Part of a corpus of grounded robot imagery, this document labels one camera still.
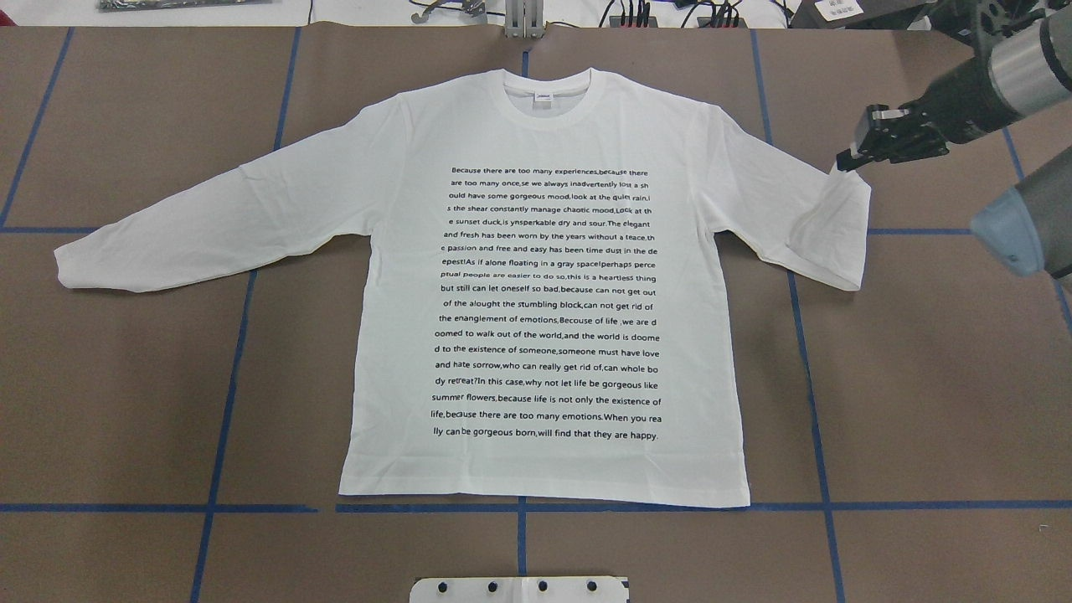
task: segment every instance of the folded sleeve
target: folded sleeve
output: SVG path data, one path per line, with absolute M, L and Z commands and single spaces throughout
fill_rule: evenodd
M 732 231 L 764 262 L 845 291 L 863 281 L 870 187 L 744 132 L 711 106 L 696 197 L 706 226 Z
M 372 234 L 398 194 L 410 137 L 402 99 L 370 105 L 60 247 L 59 280 L 155 291 L 310 253 L 338 234 Z

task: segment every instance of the white label sticker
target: white label sticker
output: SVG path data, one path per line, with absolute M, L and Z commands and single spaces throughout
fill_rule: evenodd
M 828 21 L 864 14 L 857 0 L 816 0 L 815 8 Z

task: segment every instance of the shirt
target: shirt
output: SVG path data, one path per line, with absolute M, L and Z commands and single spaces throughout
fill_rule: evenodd
M 153 291 L 371 237 L 340 494 L 749 504 L 713 233 L 859 289 L 869 188 L 590 69 L 400 93 L 56 250 Z

